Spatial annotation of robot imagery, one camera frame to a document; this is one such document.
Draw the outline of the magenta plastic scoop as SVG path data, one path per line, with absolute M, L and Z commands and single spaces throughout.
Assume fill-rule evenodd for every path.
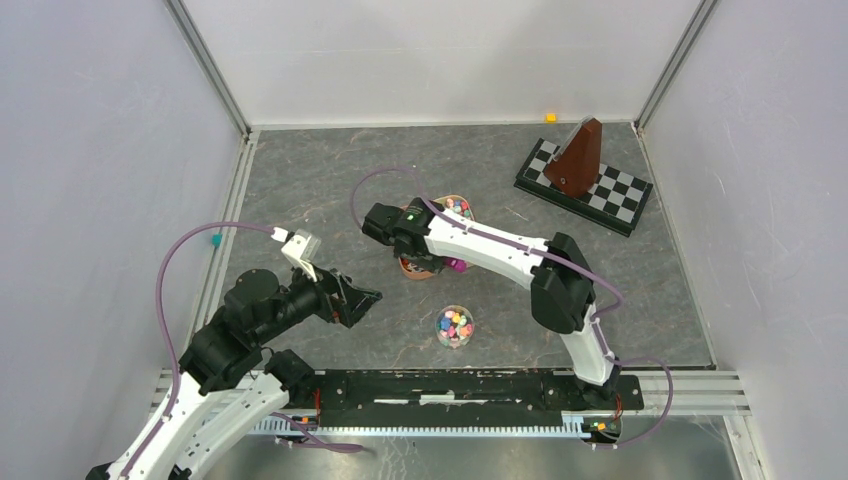
M 465 261 L 455 258 L 446 258 L 444 260 L 444 264 L 446 267 L 449 267 L 450 269 L 458 273 L 464 273 L 468 268 L 467 263 Z

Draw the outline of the beige tray of star candies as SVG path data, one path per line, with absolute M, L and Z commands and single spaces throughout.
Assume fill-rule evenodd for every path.
M 451 211 L 465 219 L 474 220 L 470 204 L 460 195 L 445 195 L 436 198 L 434 202 L 442 206 L 445 211 Z

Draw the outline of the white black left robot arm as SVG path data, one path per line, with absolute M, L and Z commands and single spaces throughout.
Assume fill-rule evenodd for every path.
M 90 479 L 200 479 L 259 421 L 313 397 L 314 370 L 291 350 L 274 353 L 241 397 L 211 412 L 262 361 L 267 343 L 317 316 L 353 327 L 383 295 L 353 285 L 335 269 L 315 278 L 294 270 L 284 286 L 270 270 L 243 273 L 212 320 L 178 361 L 171 388 L 142 433 L 119 459 L 93 467 Z

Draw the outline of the orange tray of lollipops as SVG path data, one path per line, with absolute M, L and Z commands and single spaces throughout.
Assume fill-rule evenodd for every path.
M 401 272 L 410 280 L 422 281 L 434 276 L 433 272 L 422 269 L 404 258 L 399 259 L 399 265 Z

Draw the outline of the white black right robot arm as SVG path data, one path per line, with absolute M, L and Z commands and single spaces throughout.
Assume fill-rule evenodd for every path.
M 576 241 L 510 234 L 416 197 L 407 206 L 374 204 L 358 223 L 394 256 L 437 273 L 447 261 L 471 263 L 530 293 L 532 318 L 558 334 L 572 361 L 580 400 L 602 408 L 618 393 L 621 366 L 600 326 L 595 288 L 610 284 L 592 272 Z

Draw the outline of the clear round plastic jar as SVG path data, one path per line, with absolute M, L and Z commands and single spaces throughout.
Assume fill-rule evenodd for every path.
M 466 345 L 475 331 L 472 313 L 460 305 L 443 308 L 434 321 L 436 338 L 448 348 L 457 349 Z

